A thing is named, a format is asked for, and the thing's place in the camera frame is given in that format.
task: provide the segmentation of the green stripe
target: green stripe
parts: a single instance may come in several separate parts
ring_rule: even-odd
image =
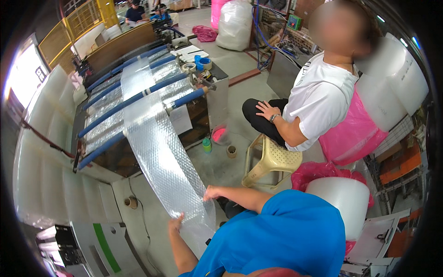
[[[93,225],[94,225],[95,234],[97,235],[98,238],[98,242],[100,243],[103,253],[105,253],[105,257],[108,260],[108,263],[111,265],[112,270],[114,270],[115,273],[121,271],[121,268],[119,267],[117,261],[114,258],[114,255],[111,252],[111,249],[109,248],[108,242],[106,241],[105,234],[103,233],[101,225],[99,223],[94,223]]]

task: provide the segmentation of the green bottle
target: green bottle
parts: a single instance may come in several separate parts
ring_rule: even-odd
[[[203,139],[203,149],[205,150],[205,153],[211,153],[212,151],[211,141],[207,137]]]

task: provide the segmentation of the blue shirt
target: blue shirt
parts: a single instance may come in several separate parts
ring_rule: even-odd
[[[244,211],[217,230],[197,266],[180,277],[220,277],[283,267],[312,277],[337,277],[345,257],[345,225],[325,200],[282,191],[261,214]]]
[[[144,14],[144,8],[139,6],[137,9],[133,9],[132,7],[126,11],[126,18],[130,21],[137,22],[138,20],[142,20],[141,15]]]
[[[153,19],[157,19],[157,18],[160,18],[160,16],[159,16],[159,15],[153,15],[153,16],[151,16],[151,17],[149,18],[149,20],[153,20]],[[162,20],[165,20],[165,19],[166,19],[166,15],[165,15],[165,14],[162,14]]]

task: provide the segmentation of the pink plastic sheet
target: pink plastic sheet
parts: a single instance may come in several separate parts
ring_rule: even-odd
[[[345,120],[320,136],[319,142],[326,159],[343,166],[372,153],[388,134],[375,125],[354,91]]]
[[[197,39],[201,42],[211,42],[217,38],[217,33],[214,30],[203,25],[192,27],[192,32],[197,35]]]
[[[229,0],[212,0],[211,1],[211,27],[218,29],[218,21],[220,20],[220,15],[222,14],[222,7]]]
[[[366,179],[360,172],[351,172],[348,169],[338,169],[332,162],[316,163],[307,162],[300,165],[299,169],[291,175],[292,189],[306,191],[309,182],[323,177],[345,177],[362,182],[366,185]],[[374,206],[374,198],[369,194],[368,208]],[[345,255],[347,255],[356,242],[346,241]]]

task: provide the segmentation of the black pants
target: black pants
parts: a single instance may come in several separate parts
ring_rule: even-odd
[[[217,202],[220,205],[221,209],[225,212],[225,215],[228,219],[231,219],[237,214],[246,210],[244,207],[225,197],[217,198]]]
[[[277,107],[280,109],[280,112],[283,113],[283,109],[288,103],[287,99],[273,99],[268,102],[272,107]],[[259,131],[262,134],[265,134],[270,139],[275,141],[278,145],[286,148],[284,144],[284,139],[277,131],[277,127],[269,122],[266,118],[256,115],[256,113],[261,113],[259,109],[257,109],[256,105],[258,105],[257,99],[248,99],[243,103],[243,115],[246,120],[251,123],[251,126]]]

